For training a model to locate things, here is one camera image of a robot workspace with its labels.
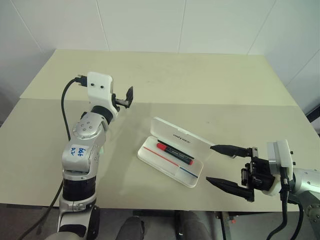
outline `open plastic case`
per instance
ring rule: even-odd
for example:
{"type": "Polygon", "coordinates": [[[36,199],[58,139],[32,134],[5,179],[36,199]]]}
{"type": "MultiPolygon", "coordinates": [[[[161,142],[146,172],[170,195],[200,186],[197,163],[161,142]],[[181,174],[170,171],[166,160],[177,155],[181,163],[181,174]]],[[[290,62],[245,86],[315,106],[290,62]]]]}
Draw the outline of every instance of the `open plastic case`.
{"type": "Polygon", "coordinates": [[[179,183],[189,188],[195,187],[204,167],[201,161],[210,156],[210,146],[214,144],[159,117],[151,120],[150,132],[152,136],[138,150],[138,158],[179,183]],[[159,149],[158,140],[193,157],[192,164],[159,149]]]}

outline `transparent lid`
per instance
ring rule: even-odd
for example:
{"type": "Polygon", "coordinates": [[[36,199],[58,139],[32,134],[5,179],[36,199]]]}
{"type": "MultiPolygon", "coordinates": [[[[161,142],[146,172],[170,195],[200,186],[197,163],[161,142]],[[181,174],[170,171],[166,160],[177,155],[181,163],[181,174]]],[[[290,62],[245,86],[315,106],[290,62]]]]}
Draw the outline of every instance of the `transparent lid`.
{"type": "Polygon", "coordinates": [[[160,117],[151,120],[151,134],[160,141],[179,149],[198,160],[206,160],[212,150],[212,142],[178,127],[160,117]]]}

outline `blue line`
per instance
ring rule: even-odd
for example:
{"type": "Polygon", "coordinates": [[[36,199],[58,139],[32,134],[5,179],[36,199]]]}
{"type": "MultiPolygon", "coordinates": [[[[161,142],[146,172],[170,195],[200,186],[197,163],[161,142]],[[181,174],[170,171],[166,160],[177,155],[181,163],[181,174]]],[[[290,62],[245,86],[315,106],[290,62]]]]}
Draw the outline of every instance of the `blue line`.
{"type": "Polygon", "coordinates": [[[188,170],[184,169],[183,167],[180,167],[182,170],[186,171],[188,174],[191,174],[192,176],[198,178],[197,175],[194,175],[192,172],[189,172],[188,170]]]}

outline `cable connector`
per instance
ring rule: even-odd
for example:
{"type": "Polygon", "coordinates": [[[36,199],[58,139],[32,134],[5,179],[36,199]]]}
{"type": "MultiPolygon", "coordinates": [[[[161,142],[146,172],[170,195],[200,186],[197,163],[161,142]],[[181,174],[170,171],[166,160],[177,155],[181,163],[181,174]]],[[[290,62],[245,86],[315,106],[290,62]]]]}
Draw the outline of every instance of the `cable connector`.
{"type": "Polygon", "coordinates": [[[78,75],[78,77],[74,78],[74,81],[80,83],[83,87],[87,87],[87,76],[78,75]]]}

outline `red marker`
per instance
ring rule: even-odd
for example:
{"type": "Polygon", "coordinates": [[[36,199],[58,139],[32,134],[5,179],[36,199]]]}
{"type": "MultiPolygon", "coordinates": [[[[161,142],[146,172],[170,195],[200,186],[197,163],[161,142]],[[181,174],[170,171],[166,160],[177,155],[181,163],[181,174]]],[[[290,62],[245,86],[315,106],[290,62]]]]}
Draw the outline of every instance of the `red marker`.
{"type": "Polygon", "coordinates": [[[178,152],[178,151],[172,149],[171,147],[166,146],[160,142],[158,142],[156,144],[156,147],[158,149],[161,149],[162,151],[165,151],[167,154],[170,154],[170,155],[174,156],[175,158],[183,161],[184,163],[186,163],[188,165],[192,165],[192,163],[194,162],[191,158],[181,154],[180,152],[178,152]]]}

